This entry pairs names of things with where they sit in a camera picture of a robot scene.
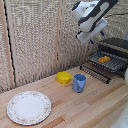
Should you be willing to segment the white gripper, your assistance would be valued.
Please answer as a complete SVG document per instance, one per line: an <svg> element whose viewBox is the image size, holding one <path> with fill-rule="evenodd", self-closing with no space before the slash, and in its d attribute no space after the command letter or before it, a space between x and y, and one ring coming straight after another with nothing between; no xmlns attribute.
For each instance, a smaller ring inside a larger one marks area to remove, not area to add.
<svg viewBox="0 0 128 128"><path fill-rule="evenodd" d="M94 44L94 42L91 40L91 38L96 35L98 32L100 32L104 27L106 27L108 24L107 20L105 18L101 18L97 24L96 27L93 31L91 32L82 32L80 31L77 35L76 38L79 39L82 43L86 43L88 41L91 42L91 44Z"/></svg>

